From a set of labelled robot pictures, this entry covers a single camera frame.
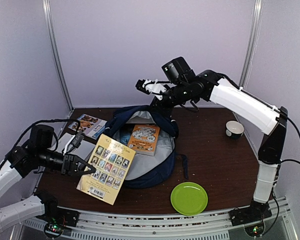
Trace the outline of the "yellow portrait grid booklet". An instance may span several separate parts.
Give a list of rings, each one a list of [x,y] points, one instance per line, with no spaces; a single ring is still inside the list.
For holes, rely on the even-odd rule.
[[[136,152],[128,146],[101,134],[88,160],[95,171],[83,175],[76,189],[113,205],[135,154]]]

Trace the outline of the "navy blue student backpack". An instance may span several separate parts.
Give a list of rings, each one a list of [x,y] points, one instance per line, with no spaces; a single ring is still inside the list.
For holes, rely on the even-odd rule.
[[[120,130],[133,130],[135,124],[155,124],[160,128],[154,156],[136,153],[123,185],[129,189],[145,189],[166,181],[173,173],[177,159],[177,122],[149,105],[121,107],[105,124],[104,134],[120,142]]]

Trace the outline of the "orange cartoon booklet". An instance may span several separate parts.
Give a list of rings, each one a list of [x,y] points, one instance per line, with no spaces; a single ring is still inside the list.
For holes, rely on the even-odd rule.
[[[135,124],[127,146],[138,154],[154,156],[160,128],[155,124]]]

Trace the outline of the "dark Wuthering Heights book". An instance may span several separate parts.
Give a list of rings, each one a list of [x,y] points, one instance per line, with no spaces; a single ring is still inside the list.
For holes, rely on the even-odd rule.
[[[130,141],[132,135],[131,129],[121,129],[119,132],[119,141],[121,144],[128,146],[128,143]]]

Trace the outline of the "white paperback book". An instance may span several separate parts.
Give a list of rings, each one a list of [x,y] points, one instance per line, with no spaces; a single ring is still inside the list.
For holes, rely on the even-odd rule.
[[[58,140],[58,148],[56,151],[58,153],[62,153],[66,143],[71,139],[72,135],[70,133],[65,133],[59,140]],[[88,141],[82,140],[80,146],[78,148],[74,148],[70,153],[73,155],[79,156],[81,159],[85,160],[86,162],[90,158],[95,145]]]

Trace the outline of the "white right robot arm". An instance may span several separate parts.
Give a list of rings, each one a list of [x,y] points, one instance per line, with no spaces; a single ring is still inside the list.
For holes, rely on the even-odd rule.
[[[258,99],[239,87],[224,73],[204,70],[195,74],[183,57],[177,57],[162,66],[173,87],[163,81],[147,80],[142,86],[156,97],[156,106],[170,109],[200,99],[220,105],[255,125],[263,133],[257,158],[259,170],[252,206],[246,210],[249,220],[258,220],[265,212],[279,172],[287,133],[288,111]]]

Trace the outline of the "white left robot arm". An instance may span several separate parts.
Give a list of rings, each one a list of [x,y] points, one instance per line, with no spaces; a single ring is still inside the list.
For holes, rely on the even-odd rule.
[[[96,168],[77,155],[50,150],[54,128],[39,124],[30,127],[29,139],[15,144],[0,163],[0,198],[29,173],[45,167],[62,175],[90,175]],[[58,200],[47,191],[39,191],[30,197],[0,208],[0,234],[8,228],[33,217],[47,218],[57,222],[62,218]]]

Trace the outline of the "dog cover workbook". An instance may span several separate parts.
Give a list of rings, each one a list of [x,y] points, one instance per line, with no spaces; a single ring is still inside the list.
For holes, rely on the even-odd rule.
[[[103,133],[107,123],[106,120],[88,114],[82,114],[77,120],[80,121],[78,130],[94,140],[97,140]]]

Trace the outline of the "white and black bowl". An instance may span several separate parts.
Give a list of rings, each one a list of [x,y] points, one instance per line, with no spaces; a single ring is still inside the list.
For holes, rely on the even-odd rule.
[[[230,120],[225,124],[225,134],[230,139],[237,140],[244,134],[244,126],[235,120]]]

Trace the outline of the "green plastic plate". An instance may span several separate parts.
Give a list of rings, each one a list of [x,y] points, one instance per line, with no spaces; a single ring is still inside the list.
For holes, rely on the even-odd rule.
[[[209,198],[201,185],[195,182],[183,182],[171,191],[170,202],[179,214],[195,216],[206,209]]]

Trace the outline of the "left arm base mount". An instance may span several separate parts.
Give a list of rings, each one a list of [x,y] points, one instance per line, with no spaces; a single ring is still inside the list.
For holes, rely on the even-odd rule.
[[[79,216],[80,213],[76,210],[58,207],[55,216],[41,215],[35,218],[45,222],[43,233],[48,239],[55,240],[59,237],[69,236],[72,227],[77,226]]]

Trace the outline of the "front aluminium rail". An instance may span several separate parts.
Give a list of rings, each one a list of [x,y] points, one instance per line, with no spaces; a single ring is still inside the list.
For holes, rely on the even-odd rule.
[[[79,211],[75,226],[67,226],[60,240],[253,240],[248,231],[264,224],[261,240],[298,240],[298,230],[285,197],[269,202],[271,216],[233,225],[230,209],[180,214],[115,214]]]

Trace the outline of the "right aluminium frame post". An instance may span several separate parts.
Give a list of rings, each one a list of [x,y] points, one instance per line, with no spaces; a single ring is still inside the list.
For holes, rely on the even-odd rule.
[[[264,2],[263,0],[254,1],[247,48],[245,51],[243,67],[241,70],[241,75],[239,80],[239,86],[243,88],[246,88],[248,85],[248,81],[253,67],[253,57],[257,50],[260,26],[262,21],[263,2]]]

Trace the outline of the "aluminium frame post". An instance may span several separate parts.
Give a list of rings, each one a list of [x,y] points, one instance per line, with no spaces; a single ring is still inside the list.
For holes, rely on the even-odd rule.
[[[264,2],[263,0],[254,1],[247,48],[245,51],[243,67],[241,70],[241,75],[239,80],[239,86],[243,88],[246,88],[248,85],[248,81],[253,67],[253,57],[257,50],[260,26],[262,21],[263,2]]]
[[[43,6],[43,14],[47,26],[47,31],[49,35],[50,45],[52,49],[53,61],[57,72],[57,77],[60,83],[61,91],[63,93],[63,96],[67,104],[67,108],[71,112],[74,110],[74,107],[66,84],[61,58],[58,50],[57,39],[56,39],[56,34],[55,34],[54,24],[53,24],[53,16],[51,11],[51,1],[43,0],[42,6]]]

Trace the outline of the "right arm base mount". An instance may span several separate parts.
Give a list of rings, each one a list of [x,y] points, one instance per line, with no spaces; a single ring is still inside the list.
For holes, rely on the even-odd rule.
[[[245,233],[252,238],[261,237],[265,230],[265,219],[272,216],[271,210],[247,206],[234,208],[229,211],[229,218],[233,227],[243,226]]]

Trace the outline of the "left aluminium frame post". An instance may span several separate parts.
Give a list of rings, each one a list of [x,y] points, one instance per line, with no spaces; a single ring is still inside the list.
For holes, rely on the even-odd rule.
[[[63,96],[67,104],[67,108],[71,112],[74,110],[74,107],[66,84],[61,58],[58,50],[57,39],[56,39],[56,34],[55,34],[54,24],[53,24],[53,16],[51,11],[51,1],[43,0],[42,6],[43,6],[43,14],[47,26],[47,31],[49,35],[50,45],[52,49],[53,61],[57,72],[57,77],[60,83],[61,91],[63,93]]]

